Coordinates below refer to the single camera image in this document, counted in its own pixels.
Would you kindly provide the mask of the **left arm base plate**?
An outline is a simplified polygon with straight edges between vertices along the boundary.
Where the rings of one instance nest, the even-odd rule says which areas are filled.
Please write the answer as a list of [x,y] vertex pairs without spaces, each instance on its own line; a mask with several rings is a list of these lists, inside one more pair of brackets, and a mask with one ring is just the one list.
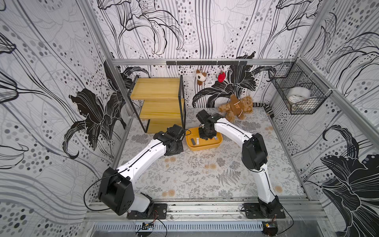
[[153,203],[148,206],[144,212],[138,211],[128,211],[127,219],[129,220],[148,220],[148,219],[158,219],[165,220],[167,215],[167,204],[166,203]]

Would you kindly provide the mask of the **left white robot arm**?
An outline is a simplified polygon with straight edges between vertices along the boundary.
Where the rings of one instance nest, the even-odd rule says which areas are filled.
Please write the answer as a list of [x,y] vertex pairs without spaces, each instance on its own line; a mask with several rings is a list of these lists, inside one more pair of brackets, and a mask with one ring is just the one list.
[[153,199],[134,191],[141,175],[160,157],[180,154],[186,131],[175,124],[153,136],[150,143],[126,164],[108,168],[101,179],[98,199],[121,216],[127,212],[141,217],[151,217],[154,211]]

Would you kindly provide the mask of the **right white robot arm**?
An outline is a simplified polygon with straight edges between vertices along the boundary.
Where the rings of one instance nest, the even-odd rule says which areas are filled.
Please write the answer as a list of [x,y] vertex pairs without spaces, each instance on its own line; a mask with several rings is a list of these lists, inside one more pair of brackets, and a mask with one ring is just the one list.
[[267,166],[267,149],[261,134],[252,134],[230,123],[218,113],[210,115],[205,110],[197,113],[200,121],[199,136],[210,139],[221,133],[242,148],[241,160],[253,172],[258,190],[259,211],[263,217],[272,218],[284,215],[278,196],[271,188]]

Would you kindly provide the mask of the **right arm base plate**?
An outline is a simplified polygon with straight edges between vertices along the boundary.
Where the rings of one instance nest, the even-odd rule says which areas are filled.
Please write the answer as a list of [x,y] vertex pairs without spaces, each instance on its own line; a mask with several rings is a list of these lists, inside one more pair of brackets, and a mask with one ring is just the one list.
[[244,203],[241,209],[248,219],[285,219],[286,215],[280,203]]

